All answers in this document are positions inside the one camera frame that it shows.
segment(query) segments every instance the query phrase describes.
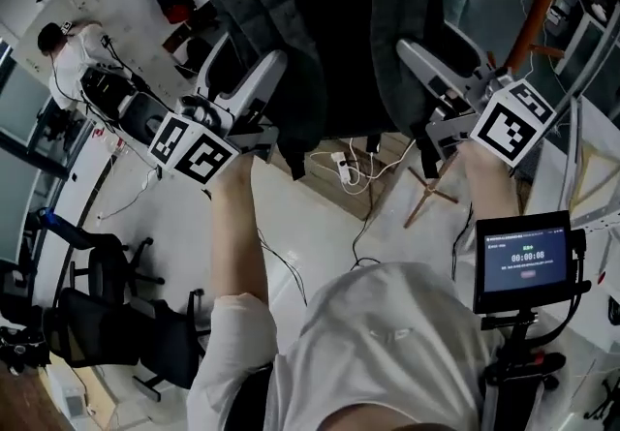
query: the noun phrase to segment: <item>display screen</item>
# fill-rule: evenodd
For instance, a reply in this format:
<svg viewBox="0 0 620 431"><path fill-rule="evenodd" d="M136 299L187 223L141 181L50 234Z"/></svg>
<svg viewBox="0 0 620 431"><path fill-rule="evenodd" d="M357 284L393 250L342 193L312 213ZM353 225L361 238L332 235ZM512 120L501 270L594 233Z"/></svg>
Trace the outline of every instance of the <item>display screen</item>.
<svg viewBox="0 0 620 431"><path fill-rule="evenodd" d="M489 235L484 239L484 291L566 281L566 250L563 228Z"/></svg>

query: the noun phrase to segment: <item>wooden stand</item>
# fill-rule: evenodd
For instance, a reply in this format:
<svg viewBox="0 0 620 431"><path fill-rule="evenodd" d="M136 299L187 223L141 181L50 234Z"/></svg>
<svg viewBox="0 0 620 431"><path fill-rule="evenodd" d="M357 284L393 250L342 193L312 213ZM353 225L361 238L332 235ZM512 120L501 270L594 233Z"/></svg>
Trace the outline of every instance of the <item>wooden stand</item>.
<svg viewBox="0 0 620 431"><path fill-rule="evenodd" d="M441 167L441 169L439 169L439 177L430 182L425 181L413 169L407 168L409 172L415 177L415 179L419 181L419 183L424 187L424 195L419 200L418 205L416 205L416 208L409 215L409 218L407 218L407 221L405 222L405 225L404 225L405 229L407 229L409 226L413 224L413 222L416 220L416 217L418 216L418 213L422 209L422 206L424 205L426 200L432 195L436 195L437 197L441 197L442 199L448 200L452 203L458 203L458 200L455 199L454 197L451 197L445 194L444 192L440 192L439 190L437 190L437 185L439 185L439 182L442 180L442 177L444 177L444 175L448 172L448 169L450 169L450 166L452 165L455 159L456 159L456 154L453 154L452 156L450 156L448 160L444 163L444 165Z"/></svg>

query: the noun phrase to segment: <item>black hair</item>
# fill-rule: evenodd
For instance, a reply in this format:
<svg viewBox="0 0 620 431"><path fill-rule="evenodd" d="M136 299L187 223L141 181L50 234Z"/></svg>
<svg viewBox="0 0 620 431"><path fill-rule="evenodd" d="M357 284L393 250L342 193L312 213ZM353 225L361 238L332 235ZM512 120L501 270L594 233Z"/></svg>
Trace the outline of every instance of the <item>black hair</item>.
<svg viewBox="0 0 620 431"><path fill-rule="evenodd" d="M39 33L37 46L43 55L50 55L64 40L65 34L62 33L60 26L56 23L50 23L44 26Z"/></svg>

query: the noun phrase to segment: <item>monitor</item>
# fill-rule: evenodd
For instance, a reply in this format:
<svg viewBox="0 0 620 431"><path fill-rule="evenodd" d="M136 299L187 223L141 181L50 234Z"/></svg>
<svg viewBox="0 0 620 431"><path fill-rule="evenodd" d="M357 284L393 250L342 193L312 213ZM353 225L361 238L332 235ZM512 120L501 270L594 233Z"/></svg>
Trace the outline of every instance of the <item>monitor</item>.
<svg viewBox="0 0 620 431"><path fill-rule="evenodd" d="M569 298L575 278L568 212L481 220L476 234L475 312Z"/></svg>

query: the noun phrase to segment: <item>white floor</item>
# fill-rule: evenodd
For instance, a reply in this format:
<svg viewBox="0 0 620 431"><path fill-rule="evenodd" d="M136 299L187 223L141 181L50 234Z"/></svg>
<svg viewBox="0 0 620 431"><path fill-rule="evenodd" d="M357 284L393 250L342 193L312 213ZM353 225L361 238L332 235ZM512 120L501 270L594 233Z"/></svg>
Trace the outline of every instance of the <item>white floor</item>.
<svg viewBox="0 0 620 431"><path fill-rule="evenodd" d="M413 166L418 166L416 150L411 151L409 159ZM404 168L403 163L389 199L359 241L358 255L382 262L426 262L440 274L450 274L451 244L467 220L470 203L463 168L457 162L440 186L461 203L455 205L431 198L418 221L408 230L403 229L403 223L422 191ZM146 292L164 298L171 308L182 310L190 290L204 288L207 299L209 296L211 216L208 198L186 180L165 174L162 181L151 183L128 209L108 219L97 217L103 215L105 218L131 202L149 171L135 154L121 156L96 198L84 227L89 231L113 232L131 245L138 245L145 237L152 236L155 243L144 255L142 269L164 277L167 283L156 291ZM297 268L308 299L326 282L352 267L355 262L352 242L361 230L360 220L261 161L255 163L253 187L259 227L269 246ZM75 259L80 266L85 263L86 256L77 254ZM291 273L268 252L265 252L265 260L278 342L283 352L299 333L305 308ZM468 305L473 298L473 278L473 268L460 263L457 289L461 300ZM78 287L85 289L85 283ZM579 394L586 392L579 406L587 410L604 375L595 374L587 381L585 375L593 368L596 373L602 370L603 354L568 330L566 335L570 340L566 355L575 375L571 385L575 390L579 388ZM620 365L620 360L616 362L615 365ZM604 366L603 369L613 367L608 359ZM174 405L159 404L158 408L137 397L123 377L124 371L129 369L119 370L114 377L112 371L106 369L107 380L116 378L108 383L119 400L125 402L125 410L139 402L140 411L152 422L160 423L162 428L183 428L183 392L171 388L170 400ZM140 413L127 411L127 414L134 418L122 418L120 425L140 421Z"/></svg>

